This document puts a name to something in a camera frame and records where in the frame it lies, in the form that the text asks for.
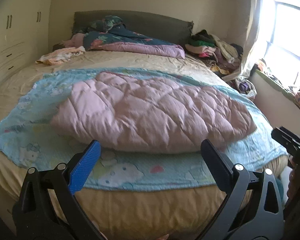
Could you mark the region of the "peach white small garment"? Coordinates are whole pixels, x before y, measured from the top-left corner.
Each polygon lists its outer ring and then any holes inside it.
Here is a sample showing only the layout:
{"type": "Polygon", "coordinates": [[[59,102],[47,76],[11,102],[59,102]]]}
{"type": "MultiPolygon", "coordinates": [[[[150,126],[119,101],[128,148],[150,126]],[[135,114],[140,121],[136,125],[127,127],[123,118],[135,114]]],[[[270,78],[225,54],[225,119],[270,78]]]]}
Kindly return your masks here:
{"type": "Polygon", "coordinates": [[[85,53],[85,48],[80,46],[57,49],[49,54],[41,56],[36,60],[36,64],[45,64],[48,66],[61,65],[63,63],[71,61],[73,56],[79,56],[85,53]]]}

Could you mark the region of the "dark green headboard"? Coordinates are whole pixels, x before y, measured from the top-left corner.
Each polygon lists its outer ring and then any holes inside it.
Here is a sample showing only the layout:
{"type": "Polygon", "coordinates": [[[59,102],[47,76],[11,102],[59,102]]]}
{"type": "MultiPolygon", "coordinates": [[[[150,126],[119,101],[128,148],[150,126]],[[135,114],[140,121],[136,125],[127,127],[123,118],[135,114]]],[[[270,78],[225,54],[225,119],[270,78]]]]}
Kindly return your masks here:
{"type": "Polygon", "coordinates": [[[87,30],[95,20],[118,16],[126,28],[137,33],[184,46],[192,35],[194,23],[150,12],[130,10],[92,10],[74,13],[72,34],[87,30]]]}

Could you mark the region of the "pink pillow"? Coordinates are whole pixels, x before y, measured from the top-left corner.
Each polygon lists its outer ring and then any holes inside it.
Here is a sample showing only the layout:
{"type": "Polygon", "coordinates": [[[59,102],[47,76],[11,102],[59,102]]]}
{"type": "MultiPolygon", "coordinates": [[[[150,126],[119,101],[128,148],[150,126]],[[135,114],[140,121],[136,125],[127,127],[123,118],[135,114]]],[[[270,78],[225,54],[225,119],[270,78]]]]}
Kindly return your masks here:
{"type": "Polygon", "coordinates": [[[83,46],[84,37],[85,37],[85,34],[83,34],[83,33],[74,34],[72,36],[72,38],[70,38],[69,40],[63,42],[63,46],[65,48],[70,48],[70,47],[78,48],[78,47],[81,47],[81,46],[83,46]]]}

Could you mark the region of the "bed with beige sheet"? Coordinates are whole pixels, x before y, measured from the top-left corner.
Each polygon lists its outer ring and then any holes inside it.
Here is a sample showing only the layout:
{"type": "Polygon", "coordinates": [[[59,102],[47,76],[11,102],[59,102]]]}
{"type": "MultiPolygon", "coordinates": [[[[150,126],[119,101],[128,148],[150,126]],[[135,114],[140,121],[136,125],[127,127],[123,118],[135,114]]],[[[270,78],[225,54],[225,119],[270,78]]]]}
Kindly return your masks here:
{"type": "MultiPolygon", "coordinates": [[[[229,87],[191,56],[175,59],[91,51],[60,66],[33,63],[9,76],[0,84],[0,121],[14,109],[17,99],[25,96],[45,74],[71,69],[99,69],[141,79],[168,77],[184,85],[206,85],[216,89],[218,85],[229,87]]],[[[272,160],[256,171],[272,170],[275,164],[272,160]]],[[[274,175],[279,176],[284,168],[273,172],[274,175]]],[[[0,151],[0,216],[11,230],[14,230],[12,208],[19,198],[27,169],[14,168],[12,161],[0,151]]],[[[96,190],[85,186],[76,194],[89,218],[109,239],[156,239],[165,234],[179,239],[193,238],[213,217],[224,197],[214,183],[160,191],[96,190]]]]}

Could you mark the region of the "cream window curtain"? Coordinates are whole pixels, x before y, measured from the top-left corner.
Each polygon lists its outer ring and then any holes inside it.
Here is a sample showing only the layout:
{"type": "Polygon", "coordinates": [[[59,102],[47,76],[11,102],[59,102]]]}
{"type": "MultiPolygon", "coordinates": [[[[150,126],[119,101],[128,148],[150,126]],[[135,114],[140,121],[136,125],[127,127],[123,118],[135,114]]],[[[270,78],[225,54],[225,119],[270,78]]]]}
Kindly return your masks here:
{"type": "Polygon", "coordinates": [[[244,53],[241,61],[241,73],[240,76],[248,78],[250,72],[257,61],[257,40],[259,33],[259,22],[261,15],[263,0],[250,0],[250,15],[247,26],[246,39],[244,43],[244,53]]]}

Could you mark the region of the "clothes on window sill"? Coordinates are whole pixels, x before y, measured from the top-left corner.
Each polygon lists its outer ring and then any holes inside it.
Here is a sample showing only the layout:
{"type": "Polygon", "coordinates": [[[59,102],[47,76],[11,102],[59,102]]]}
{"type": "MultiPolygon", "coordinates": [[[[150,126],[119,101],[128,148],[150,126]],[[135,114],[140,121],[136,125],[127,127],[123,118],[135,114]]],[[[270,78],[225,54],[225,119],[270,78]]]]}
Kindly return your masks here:
{"type": "Polygon", "coordinates": [[[285,98],[300,109],[300,86],[282,83],[270,70],[268,70],[264,59],[260,59],[254,64],[250,76],[252,77],[253,74],[260,76],[268,85],[283,94],[285,98]]]}

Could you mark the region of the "teal floral purple comforter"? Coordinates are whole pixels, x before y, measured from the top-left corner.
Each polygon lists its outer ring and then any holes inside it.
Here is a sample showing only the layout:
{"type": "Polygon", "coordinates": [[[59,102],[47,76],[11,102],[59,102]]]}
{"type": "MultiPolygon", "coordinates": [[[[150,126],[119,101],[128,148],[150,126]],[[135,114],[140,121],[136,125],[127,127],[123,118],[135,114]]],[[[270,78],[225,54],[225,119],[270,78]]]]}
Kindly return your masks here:
{"type": "Polygon", "coordinates": [[[122,18],[114,15],[92,22],[83,36],[88,50],[124,51],[184,59],[185,51],[178,45],[131,31],[122,18]]]}

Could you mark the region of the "pile of assorted clothes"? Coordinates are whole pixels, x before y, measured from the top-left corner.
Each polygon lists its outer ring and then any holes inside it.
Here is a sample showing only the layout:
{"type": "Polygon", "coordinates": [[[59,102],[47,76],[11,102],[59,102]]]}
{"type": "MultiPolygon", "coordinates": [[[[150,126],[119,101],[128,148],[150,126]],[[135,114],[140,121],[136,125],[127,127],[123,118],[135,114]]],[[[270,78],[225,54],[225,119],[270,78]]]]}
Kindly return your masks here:
{"type": "Polygon", "coordinates": [[[228,44],[205,29],[192,35],[185,49],[219,77],[228,76],[241,66],[243,48],[234,43],[228,44]]]}

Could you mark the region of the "cream wardrobe with drawers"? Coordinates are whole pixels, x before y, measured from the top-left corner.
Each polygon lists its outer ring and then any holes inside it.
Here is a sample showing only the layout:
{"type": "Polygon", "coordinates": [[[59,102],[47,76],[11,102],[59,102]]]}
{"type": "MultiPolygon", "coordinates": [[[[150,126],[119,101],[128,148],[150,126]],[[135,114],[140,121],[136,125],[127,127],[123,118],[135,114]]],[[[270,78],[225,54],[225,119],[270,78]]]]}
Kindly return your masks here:
{"type": "Polygon", "coordinates": [[[51,0],[0,0],[0,84],[49,50],[51,0]]]}

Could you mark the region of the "window with dark frame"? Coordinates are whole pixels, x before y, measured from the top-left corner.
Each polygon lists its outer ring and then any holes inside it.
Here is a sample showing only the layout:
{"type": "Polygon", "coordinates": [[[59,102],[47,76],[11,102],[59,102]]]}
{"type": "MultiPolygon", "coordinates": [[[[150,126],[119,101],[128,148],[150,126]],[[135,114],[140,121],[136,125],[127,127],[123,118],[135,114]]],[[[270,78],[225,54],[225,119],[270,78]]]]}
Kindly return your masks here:
{"type": "Polygon", "coordinates": [[[264,0],[263,13],[266,53],[300,62],[300,0],[264,0]]]}

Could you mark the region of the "pink quilted jacket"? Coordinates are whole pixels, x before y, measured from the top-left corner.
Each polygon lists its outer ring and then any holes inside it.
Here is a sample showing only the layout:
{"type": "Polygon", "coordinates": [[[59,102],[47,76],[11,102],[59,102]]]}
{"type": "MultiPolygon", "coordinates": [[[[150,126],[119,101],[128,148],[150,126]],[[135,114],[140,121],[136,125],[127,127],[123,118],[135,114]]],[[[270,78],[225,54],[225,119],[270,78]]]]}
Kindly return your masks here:
{"type": "Polygon", "coordinates": [[[111,72],[74,84],[51,125],[82,143],[160,154],[195,152],[205,139],[221,148],[256,130],[247,107],[214,87],[111,72]]]}

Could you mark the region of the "clothes heap on floor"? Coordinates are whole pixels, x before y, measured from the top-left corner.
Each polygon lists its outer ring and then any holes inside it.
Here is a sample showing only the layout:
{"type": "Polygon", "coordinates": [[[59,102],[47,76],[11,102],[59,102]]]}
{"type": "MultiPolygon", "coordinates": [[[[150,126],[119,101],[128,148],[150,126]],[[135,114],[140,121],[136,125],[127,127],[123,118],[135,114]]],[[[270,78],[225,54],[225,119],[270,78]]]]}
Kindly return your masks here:
{"type": "Polygon", "coordinates": [[[247,79],[236,78],[235,88],[240,94],[248,98],[250,101],[254,101],[257,96],[257,90],[254,84],[247,79]]]}

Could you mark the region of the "light blue cartoon blanket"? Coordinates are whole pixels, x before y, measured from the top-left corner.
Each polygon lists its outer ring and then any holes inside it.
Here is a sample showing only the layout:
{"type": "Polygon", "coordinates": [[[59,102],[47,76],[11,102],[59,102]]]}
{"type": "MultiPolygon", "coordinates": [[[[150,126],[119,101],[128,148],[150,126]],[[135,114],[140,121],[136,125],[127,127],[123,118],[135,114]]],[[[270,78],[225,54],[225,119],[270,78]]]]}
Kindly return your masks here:
{"type": "MultiPolygon", "coordinates": [[[[50,121],[57,106],[70,94],[72,86],[89,80],[99,69],[71,69],[45,74],[32,89],[17,99],[17,105],[0,121],[0,151],[14,168],[36,167],[50,170],[85,149],[72,137],[58,135],[50,121]]],[[[284,147],[271,138],[271,125],[261,111],[234,89],[217,89],[246,105],[257,129],[224,149],[233,163],[251,171],[275,160],[272,171],[287,164],[284,147]]],[[[85,186],[96,190],[160,191],[211,185],[214,179],[198,153],[147,154],[103,150],[85,186]]]]}

